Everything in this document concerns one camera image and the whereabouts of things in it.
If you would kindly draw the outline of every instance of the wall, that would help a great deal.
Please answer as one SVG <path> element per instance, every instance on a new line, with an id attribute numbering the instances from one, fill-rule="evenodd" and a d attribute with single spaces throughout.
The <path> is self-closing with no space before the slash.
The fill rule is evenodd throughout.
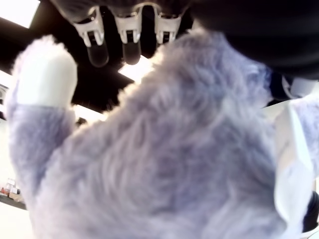
<path id="1" fill-rule="evenodd" d="M 5 186 L 8 178 L 15 179 L 7 145 L 6 121 L 0 119 L 0 189 Z"/>

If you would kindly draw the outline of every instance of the fursuit paw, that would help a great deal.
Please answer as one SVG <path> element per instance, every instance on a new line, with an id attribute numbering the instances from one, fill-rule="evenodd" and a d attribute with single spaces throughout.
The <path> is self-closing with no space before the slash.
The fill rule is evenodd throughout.
<path id="1" fill-rule="evenodd" d="M 77 66 L 52 36 L 35 40 L 15 61 L 15 87 L 6 100 L 6 115 L 17 104 L 67 108 L 77 84 Z"/>

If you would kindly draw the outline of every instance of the fluffy fur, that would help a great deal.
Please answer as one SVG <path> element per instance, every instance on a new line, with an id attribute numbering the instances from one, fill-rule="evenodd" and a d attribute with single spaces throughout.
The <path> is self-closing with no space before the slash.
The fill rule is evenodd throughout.
<path id="1" fill-rule="evenodd" d="M 9 147 L 37 238 L 298 238 L 302 218 L 286 229 L 274 206 L 267 69 L 201 29 L 152 61 L 106 121 L 76 132 L 69 109 L 13 90 Z"/>

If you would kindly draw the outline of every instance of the white plastic part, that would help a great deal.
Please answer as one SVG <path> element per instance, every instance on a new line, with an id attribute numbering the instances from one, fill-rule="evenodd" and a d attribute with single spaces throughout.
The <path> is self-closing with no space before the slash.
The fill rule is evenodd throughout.
<path id="1" fill-rule="evenodd" d="M 83 38 L 84 43 L 87 47 L 92 46 L 90 38 L 88 36 L 88 33 L 90 31 L 94 32 L 96 43 L 99 46 L 101 46 L 104 41 L 104 25 L 100 8 L 96 7 L 94 11 L 96 12 L 96 17 L 92 19 L 91 22 L 84 24 L 73 23 L 73 26 L 78 31 L 79 35 Z"/>
<path id="2" fill-rule="evenodd" d="M 39 4 L 38 0 L 0 0 L 0 17 L 30 28 Z"/>
<path id="3" fill-rule="evenodd" d="M 119 17 L 114 13 L 116 27 L 118 29 L 121 40 L 124 44 L 128 43 L 127 31 L 133 32 L 133 42 L 138 43 L 142 32 L 142 10 L 140 7 L 137 12 L 132 12 L 131 16 Z"/>
<path id="4" fill-rule="evenodd" d="M 275 207 L 287 226 L 302 220 L 311 197 L 315 178 L 298 115 L 291 103 L 275 120 L 276 182 Z"/>
<path id="5" fill-rule="evenodd" d="M 305 97 L 313 91 L 317 83 L 318 81 L 314 80 L 294 78 L 290 92 L 293 96 Z"/>
<path id="6" fill-rule="evenodd" d="M 156 40 L 159 44 L 163 44 L 164 33 L 169 33 L 169 42 L 176 39 L 179 26 L 181 23 L 181 16 L 175 18 L 165 18 L 163 17 L 158 9 L 154 7 L 155 12 L 155 34 Z"/>
<path id="7" fill-rule="evenodd" d="M 318 81 L 303 78 L 294 78 L 290 85 L 285 77 L 282 77 L 282 85 L 286 95 L 290 99 L 302 98 L 309 95 Z"/>

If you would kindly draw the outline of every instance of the fluorescent light panel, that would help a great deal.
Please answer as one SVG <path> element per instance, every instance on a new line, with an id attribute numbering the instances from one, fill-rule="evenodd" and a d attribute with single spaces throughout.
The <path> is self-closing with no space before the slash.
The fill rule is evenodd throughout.
<path id="1" fill-rule="evenodd" d="M 131 78 L 136 83 L 140 83 L 143 76 L 152 70 L 151 61 L 141 56 L 140 61 L 136 65 L 126 64 L 119 70 L 119 73 Z"/>
<path id="2" fill-rule="evenodd" d="M 39 4 L 38 0 L 0 0 L 0 17 L 30 28 Z"/>
<path id="3" fill-rule="evenodd" d="M 13 83 L 13 78 L 11 75 L 0 71 L 0 84 L 10 88 Z M 106 120 L 107 116 L 100 114 L 96 111 L 90 110 L 88 108 L 85 108 L 80 105 L 75 105 L 73 107 L 73 110 L 75 112 L 76 117 L 81 117 L 83 119 L 86 119 L 88 122 L 96 121 L 96 120 Z M 4 106 L 0 104 L 0 112 L 4 111 Z"/>

